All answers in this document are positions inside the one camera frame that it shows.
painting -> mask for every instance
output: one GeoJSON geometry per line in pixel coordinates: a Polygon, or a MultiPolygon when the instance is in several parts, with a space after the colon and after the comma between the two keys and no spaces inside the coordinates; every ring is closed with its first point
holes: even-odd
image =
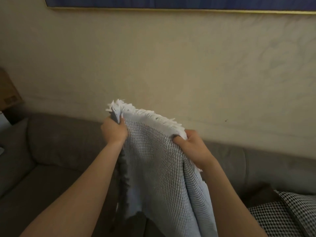
{"type": "Polygon", "coordinates": [[[316,0],[45,0],[53,8],[129,8],[236,12],[316,12],[316,0]]]}

forearm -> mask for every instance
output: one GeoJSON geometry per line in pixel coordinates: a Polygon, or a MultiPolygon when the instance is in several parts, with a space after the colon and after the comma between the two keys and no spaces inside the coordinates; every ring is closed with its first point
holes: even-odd
{"type": "Polygon", "coordinates": [[[88,169],[21,236],[91,236],[123,143],[109,143],[88,169]]]}
{"type": "Polygon", "coordinates": [[[209,189],[219,237],[267,236],[215,159],[203,170],[203,176],[209,189]]]}

gray sofa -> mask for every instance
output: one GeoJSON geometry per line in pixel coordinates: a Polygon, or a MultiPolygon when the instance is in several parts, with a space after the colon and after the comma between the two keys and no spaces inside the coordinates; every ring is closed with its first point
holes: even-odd
{"type": "MultiPolygon", "coordinates": [[[[316,194],[316,160],[206,143],[239,196],[263,183],[316,194]]],[[[36,114],[0,133],[0,236],[19,236],[61,195],[105,146],[100,123],[36,114]]],[[[162,236],[143,214],[113,227],[118,197],[114,172],[93,236],[162,236]]]]}

wall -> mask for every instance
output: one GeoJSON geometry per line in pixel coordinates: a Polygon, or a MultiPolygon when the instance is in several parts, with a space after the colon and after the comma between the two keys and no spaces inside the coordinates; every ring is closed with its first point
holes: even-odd
{"type": "Polygon", "coordinates": [[[315,23],[0,0],[0,66],[31,111],[100,121],[121,98],[208,140],[316,158],[315,23]]]}

blanket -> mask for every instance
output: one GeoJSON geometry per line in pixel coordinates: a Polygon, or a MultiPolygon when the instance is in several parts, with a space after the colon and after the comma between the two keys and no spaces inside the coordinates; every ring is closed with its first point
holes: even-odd
{"type": "Polygon", "coordinates": [[[120,157],[118,211],[126,218],[143,212],[166,236],[217,236],[211,199],[199,170],[172,142],[184,128],[153,111],[117,100],[112,118],[122,115],[128,128],[120,157]]]}

